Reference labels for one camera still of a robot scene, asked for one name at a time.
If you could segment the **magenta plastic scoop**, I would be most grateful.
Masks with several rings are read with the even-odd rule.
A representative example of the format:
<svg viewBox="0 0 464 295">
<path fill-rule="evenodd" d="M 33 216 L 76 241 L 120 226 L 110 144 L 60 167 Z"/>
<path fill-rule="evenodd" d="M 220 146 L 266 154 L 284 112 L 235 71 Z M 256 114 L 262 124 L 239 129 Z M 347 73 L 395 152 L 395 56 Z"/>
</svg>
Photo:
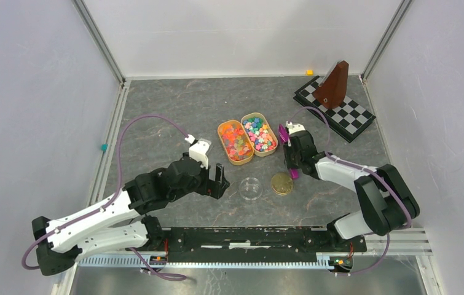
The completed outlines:
<svg viewBox="0 0 464 295">
<path fill-rule="evenodd" d="M 284 144 L 289 142 L 289 135 L 288 135 L 285 127 L 282 124 L 280 124 L 278 126 L 278 137 L 282 142 L 282 146 L 284 146 Z M 289 173 L 291 179 L 298 179 L 299 178 L 299 172 L 294 168 L 289 168 L 288 173 Z"/>
</svg>

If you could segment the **clear plastic round jar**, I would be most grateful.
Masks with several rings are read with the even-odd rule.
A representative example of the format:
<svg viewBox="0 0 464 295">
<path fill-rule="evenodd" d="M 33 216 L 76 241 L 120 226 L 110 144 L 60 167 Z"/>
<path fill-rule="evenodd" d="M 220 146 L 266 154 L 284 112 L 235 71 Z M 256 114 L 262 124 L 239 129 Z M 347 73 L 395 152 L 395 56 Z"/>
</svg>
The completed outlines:
<svg viewBox="0 0 464 295">
<path fill-rule="evenodd" d="M 240 196 L 247 201 L 257 200 L 262 195 L 262 184 L 255 177 L 246 177 L 238 185 Z"/>
</svg>

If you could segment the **gold tin of star candies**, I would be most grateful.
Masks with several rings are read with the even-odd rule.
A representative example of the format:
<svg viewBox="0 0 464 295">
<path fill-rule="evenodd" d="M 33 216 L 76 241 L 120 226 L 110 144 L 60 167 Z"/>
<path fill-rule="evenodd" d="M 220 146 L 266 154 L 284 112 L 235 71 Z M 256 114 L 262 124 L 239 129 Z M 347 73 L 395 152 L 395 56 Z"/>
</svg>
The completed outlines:
<svg viewBox="0 0 464 295">
<path fill-rule="evenodd" d="M 255 155 L 265 157 L 273 154 L 279 147 L 277 136 L 263 114 L 252 112 L 243 116 L 240 122 L 252 144 Z"/>
</svg>

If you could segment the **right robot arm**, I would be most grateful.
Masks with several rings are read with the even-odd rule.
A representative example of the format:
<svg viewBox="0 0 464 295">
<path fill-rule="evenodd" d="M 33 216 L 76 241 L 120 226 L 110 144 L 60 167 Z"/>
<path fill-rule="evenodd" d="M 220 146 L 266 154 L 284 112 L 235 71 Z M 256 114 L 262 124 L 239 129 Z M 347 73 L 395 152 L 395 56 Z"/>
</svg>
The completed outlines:
<svg viewBox="0 0 464 295">
<path fill-rule="evenodd" d="M 320 181 L 329 181 L 353 191 L 359 202 L 357 212 L 346 214 L 327 225 L 326 243 L 341 251 L 351 239 L 364 234 L 384 236 L 408 227 L 420 214 L 420 207 L 396 167 L 358 165 L 328 152 L 318 152 L 313 136 L 302 129 L 285 129 L 283 150 L 289 170 Z"/>
</svg>

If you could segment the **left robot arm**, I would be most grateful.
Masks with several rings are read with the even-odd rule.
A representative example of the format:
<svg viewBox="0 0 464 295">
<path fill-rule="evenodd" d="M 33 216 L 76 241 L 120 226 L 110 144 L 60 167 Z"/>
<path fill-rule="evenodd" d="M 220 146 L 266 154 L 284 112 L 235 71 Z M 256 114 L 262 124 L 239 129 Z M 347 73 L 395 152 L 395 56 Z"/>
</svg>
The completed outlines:
<svg viewBox="0 0 464 295">
<path fill-rule="evenodd" d="M 140 174 L 117 193 L 77 213 L 53 220 L 44 216 L 34 219 L 36 268 L 51 276 L 107 251 L 161 249 L 166 237 L 150 212 L 191 193 L 220 199 L 229 186 L 220 163 L 211 179 L 208 168 L 184 154 L 167 168 Z"/>
</svg>

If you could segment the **gold tin of gummy candies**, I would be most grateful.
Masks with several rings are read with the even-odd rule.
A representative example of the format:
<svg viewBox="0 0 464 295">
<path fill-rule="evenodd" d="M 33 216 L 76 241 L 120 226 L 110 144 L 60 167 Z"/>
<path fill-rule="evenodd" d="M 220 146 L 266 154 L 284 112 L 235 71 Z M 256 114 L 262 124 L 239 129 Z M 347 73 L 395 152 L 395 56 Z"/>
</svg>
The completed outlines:
<svg viewBox="0 0 464 295">
<path fill-rule="evenodd" d="M 226 157 L 232 165 L 244 165 L 254 156 L 253 146 L 243 125 L 237 120 L 228 120 L 217 128 Z"/>
</svg>

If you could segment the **gold round jar lid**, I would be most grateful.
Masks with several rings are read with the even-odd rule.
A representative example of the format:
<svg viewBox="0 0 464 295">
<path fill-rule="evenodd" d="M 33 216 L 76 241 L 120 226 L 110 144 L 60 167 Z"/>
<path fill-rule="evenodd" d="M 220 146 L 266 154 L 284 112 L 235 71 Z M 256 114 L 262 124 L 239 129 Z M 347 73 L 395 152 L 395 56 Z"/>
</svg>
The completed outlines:
<svg viewBox="0 0 464 295">
<path fill-rule="evenodd" d="M 294 189 L 293 179 L 288 173 L 275 174 L 270 182 L 272 190 L 278 195 L 287 195 Z"/>
</svg>

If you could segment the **black white chessboard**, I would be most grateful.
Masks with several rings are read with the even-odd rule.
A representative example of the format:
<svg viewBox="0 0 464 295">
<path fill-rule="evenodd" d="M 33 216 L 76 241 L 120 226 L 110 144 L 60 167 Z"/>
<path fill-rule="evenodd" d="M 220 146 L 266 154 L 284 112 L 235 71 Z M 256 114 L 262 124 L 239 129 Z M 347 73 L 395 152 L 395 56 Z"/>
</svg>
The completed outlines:
<svg viewBox="0 0 464 295">
<path fill-rule="evenodd" d="M 348 96 L 345 96 L 340 106 L 327 109 L 312 95 L 322 80 L 321 76 L 313 77 L 294 92 L 294 100 L 302 106 L 319 110 L 324 115 L 329 127 L 348 143 L 351 143 L 375 121 L 376 116 Z"/>
</svg>

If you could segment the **brown wooden metronome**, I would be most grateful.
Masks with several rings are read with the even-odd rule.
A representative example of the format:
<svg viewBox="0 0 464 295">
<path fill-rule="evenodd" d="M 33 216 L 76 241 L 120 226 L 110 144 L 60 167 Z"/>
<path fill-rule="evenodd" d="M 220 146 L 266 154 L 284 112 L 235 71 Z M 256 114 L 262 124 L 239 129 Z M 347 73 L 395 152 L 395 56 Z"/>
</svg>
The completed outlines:
<svg viewBox="0 0 464 295">
<path fill-rule="evenodd" d="M 314 99 L 326 109 L 339 107 L 347 93 L 349 64 L 338 61 L 325 75 L 312 93 Z"/>
</svg>

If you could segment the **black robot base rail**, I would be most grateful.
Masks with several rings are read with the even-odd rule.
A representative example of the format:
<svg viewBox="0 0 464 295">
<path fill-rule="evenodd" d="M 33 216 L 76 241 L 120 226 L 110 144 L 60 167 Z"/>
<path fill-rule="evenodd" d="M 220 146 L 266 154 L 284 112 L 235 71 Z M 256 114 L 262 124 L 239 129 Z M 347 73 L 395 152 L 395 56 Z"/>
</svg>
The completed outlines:
<svg viewBox="0 0 464 295">
<path fill-rule="evenodd" d="M 314 262 L 318 253 L 367 251 L 359 235 L 342 240 L 324 227 L 172 227 L 140 251 L 164 251 L 168 262 Z"/>
</svg>

